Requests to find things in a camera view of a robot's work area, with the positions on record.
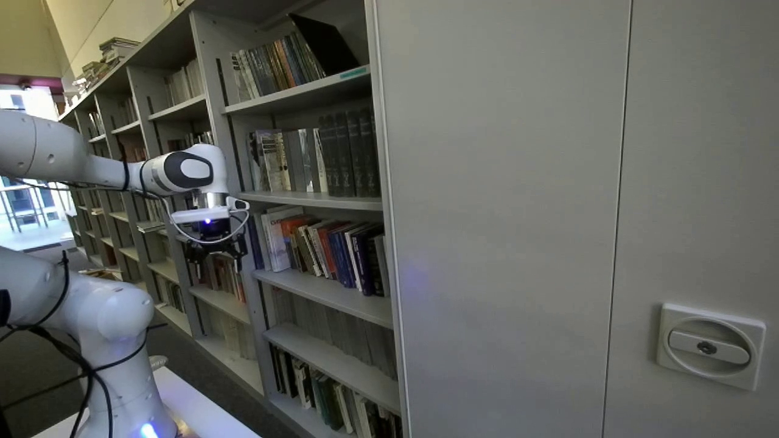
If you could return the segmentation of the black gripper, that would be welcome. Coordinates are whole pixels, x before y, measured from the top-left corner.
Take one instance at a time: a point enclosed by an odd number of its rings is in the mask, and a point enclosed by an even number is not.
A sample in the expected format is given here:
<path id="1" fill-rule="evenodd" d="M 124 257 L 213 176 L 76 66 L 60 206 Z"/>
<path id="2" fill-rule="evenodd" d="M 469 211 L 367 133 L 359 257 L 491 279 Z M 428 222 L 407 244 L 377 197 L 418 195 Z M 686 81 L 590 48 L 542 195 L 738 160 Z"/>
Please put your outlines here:
<path id="1" fill-rule="evenodd" d="M 213 254 L 241 257 L 241 244 L 249 227 L 249 203 L 227 197 L 215 206 L 177 210 L 169 216 L 188 261 L 205 261 Z"/>

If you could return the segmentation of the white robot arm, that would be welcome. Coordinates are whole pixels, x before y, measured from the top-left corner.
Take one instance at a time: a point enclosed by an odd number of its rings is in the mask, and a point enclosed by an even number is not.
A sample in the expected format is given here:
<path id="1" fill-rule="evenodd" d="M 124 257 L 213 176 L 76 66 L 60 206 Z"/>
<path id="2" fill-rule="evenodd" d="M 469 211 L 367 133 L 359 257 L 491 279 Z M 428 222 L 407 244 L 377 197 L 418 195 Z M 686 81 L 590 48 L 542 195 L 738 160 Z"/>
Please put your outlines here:
<path id="1" fill-rule="evenodd" d="M 197 192 L 197 210 L 170 211 L 182 225 L 215 227 L 238 206 L 230 195 L 230 166 L 215 144 L 192 144 L 144 160 L 95 155 L 74 127 L 24 111 L 0 111 L 0 173 L 88 184 L 146 197 Z M 70 438 L 175 438 L 153 379 L 146 329 L 153 299 L 124 279 L 84 276 L 70 257 L 42 261 L 0 249 L 0 326 L 46 338 L 76 362 L 86 395 Z"/>

